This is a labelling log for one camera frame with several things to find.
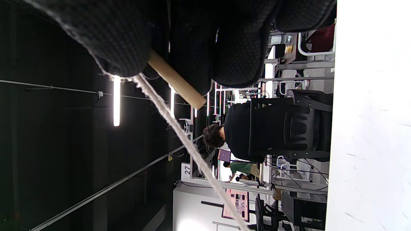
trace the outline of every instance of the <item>black padded cushion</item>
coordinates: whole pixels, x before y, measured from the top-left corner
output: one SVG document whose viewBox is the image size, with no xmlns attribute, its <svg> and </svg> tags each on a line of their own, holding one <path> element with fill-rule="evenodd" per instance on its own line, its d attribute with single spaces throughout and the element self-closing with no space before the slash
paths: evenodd
<svg viewBox="0 0 411 231">
<path fill-rule="evenodd" d="M 215 49 L 216 82 L 243 88 L 261 77 L 279 0 L 226 0 Z"/>
<path fill-rule="evenodd" d="M 306 32 L 334 23 L 337 0 L 287 0 L 274 21 L 277 30 Z"/>
</svg>

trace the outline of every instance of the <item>metal rail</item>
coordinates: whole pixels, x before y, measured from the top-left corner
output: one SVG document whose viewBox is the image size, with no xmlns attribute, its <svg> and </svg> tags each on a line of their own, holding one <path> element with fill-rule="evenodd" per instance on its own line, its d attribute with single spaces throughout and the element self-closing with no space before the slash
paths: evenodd
<svg viewBox="0 0 411 231">
<path fill-rule="evenodd" d="M 83 93 L 92 93 L 92 94 L 97 94 L 97 95 L 99 95 L 99 93 L 103 94 L 103 95 L 113 95 L 113 94 L 110 94 L 110 93 L 104 93 L 102 91 L 98 92 L 98 91 L 87 91 L 87 90 L 80 90 L 80 89 L 73 89 L 73 88 L 61 88 L 61 87 L 55 87 L 53 85 L 40 85 L 40 84 L 23 83 L 23 82 L 15 82 L 15 81 L 8 81 L 8 80 L 0 80 L 0 83 L 10 83 L 10 84 L 36 87 L 36 88 L 26 88 L 27 90 L 52 90 L 52 89 L 57 89 L 57 90 L 67 90 L 67 91 L 75 91 L 75 92 L 83 92 Z M 128 95 L 122 95 L 121 97 L 131 98 L 131 99 L 150 100 L 148 98 L 128 96 Z M 175 103 L 175 104 L 189 105 L 189 104 L 185 104 L 185 103 Z"/>
</svg>

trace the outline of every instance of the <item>black shirt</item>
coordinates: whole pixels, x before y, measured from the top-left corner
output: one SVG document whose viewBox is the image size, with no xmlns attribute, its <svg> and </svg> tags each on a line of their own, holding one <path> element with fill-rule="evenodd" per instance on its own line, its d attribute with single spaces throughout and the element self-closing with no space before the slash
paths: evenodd
<svg viewBox="0 0 411 231">
<path fill-rule="evenodd" d="M 232 154 L 239 159 L 263 163 L 263 156 L 249 156 L 250 103 L 233 104 L 224 122 L 226 142 Z"/>
</svg>

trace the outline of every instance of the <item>fluorescent light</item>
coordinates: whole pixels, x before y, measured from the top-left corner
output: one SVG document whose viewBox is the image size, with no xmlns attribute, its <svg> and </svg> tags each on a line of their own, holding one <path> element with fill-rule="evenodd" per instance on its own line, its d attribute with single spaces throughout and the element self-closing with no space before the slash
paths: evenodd
<svg viewBox="0 0 411 231">
<path fill-rule="evenodd" d="M 175 95 L 175 90 L 171 85 L 169 85 L 169 87 L 170 87 L 170 114 L 171 114 L 171 117 L 175 118 L 174 117 L 174 95 Z"/>
<path fill-rule="evenodd" d="M 217 114 L 217 82 L 215 82 L 214 89 L 214 114 Z"/>
<path fill-rule="evenodd" d="M 120 84 L 121 80 L 119 76 L 114 76 L 113 79 L 113 125 L 115 127 L 120 125 Z"/>
<path fill-rule="evenodd" d="M 275 52 L 275 46 L 273 46 L 270 50 L 270 53 L 268 54 L 268 59 L 274 59 L 274 52 Z M 273 64 L 266 64 L 265 66 L 266 70 L 265 70 L 265 79 L 272 79 L 274 78 L 274 65 Z M 272 81 L 267 81 L 266 84 L 266 89 L 265 91 L 268 93 L 268 95 L 270 95 L 271 97 L 274 97 L 272 95 L 272 89 L 273 89 L 273 85 L 272 85 Z"/>
<path fill-rule="evenodd" d="M 207 117 L 210 114 L 210 93 L 207 92 Z"/>
<path fill-rule="evenodd" d="M 226 113 L 226 91 L 224 91 L 224 99 L 223 99 L 223 114 Z"/>
</svg>

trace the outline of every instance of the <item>person in green shirt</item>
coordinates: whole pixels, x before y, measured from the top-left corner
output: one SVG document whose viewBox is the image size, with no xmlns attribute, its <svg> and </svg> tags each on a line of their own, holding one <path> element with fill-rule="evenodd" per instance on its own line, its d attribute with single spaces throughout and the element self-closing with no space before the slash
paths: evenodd
<svg viewBox="0 0 411 231">
<path fill-rule="evenodd" d="M 253 174 L 254 176 L 259 176 L 260 171 L 258 170 L 258 167 L 256 164 L 253 163 L 246 163 L 246 162 L 224 162 L 223 164 L 224 167 L 230 168 L 231 169 L 231 177 L 228 182 L 231 182 L 234 179 L 234 176 L 236 175 L 236 172 L 241 172 L 244 174 Z"/>
</svg>

